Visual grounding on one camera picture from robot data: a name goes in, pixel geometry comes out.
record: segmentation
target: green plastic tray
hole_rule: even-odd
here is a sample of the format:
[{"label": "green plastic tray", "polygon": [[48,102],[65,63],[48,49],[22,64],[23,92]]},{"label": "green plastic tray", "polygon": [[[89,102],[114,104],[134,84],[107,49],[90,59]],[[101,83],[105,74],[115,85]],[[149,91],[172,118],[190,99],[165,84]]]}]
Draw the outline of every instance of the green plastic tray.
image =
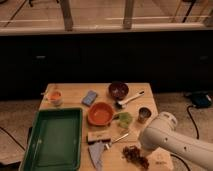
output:
[{"label": "green plastic tray", "polygon": [[39,111],[21,171],[78,170],[81,134],[81,108]]}]

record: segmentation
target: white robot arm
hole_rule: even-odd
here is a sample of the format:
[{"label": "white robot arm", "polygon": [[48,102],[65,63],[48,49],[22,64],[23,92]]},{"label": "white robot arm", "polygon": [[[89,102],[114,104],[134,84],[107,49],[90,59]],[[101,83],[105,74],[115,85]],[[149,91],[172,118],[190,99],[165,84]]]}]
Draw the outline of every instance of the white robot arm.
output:
[{"label": "white robot arm", "polygon": [[141,146],[153,151],[157,147],[178,154],[207,170],[213,170],[213,144],[174,131],[177,119],[162,112],[139,135]]}]

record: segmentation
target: blue sponge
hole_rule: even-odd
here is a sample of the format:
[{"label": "blue sponge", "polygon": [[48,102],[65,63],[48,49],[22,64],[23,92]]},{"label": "blue sponge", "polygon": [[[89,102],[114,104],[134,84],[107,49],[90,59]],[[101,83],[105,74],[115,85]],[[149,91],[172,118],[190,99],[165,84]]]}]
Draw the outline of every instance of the blue sponge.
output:
[{"label": "blue sponge", "polygon": [[85,104],[86,106],[91,106],[97,96],[98,94],[96,92],[92,90],[88,91],[87,95],[82,100],[82,104]]}]

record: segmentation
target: grapes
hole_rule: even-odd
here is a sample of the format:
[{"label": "grapes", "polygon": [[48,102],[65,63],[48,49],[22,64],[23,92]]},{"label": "grapes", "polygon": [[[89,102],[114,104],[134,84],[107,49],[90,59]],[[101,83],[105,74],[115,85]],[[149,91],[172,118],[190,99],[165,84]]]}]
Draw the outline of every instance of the grapes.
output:
[{"label": "grapes", "polygon": [[149,162],[146,157],[140,156],[140,149],[136,146],[124,147],[123,155],[128,162],[132,162],[134,164],[139,164],[143,168],[148,169]]}]

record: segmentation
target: dark wall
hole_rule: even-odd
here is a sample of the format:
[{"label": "dark wall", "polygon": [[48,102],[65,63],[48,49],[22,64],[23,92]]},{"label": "dark wall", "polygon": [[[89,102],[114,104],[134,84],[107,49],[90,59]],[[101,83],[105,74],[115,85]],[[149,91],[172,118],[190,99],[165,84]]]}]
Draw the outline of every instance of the dark wall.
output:
[{"label": "dark wall", "polygon": [[37,98],[49,82],[212,89],[212,40],[212,31],[0,37],[0,99]]}]

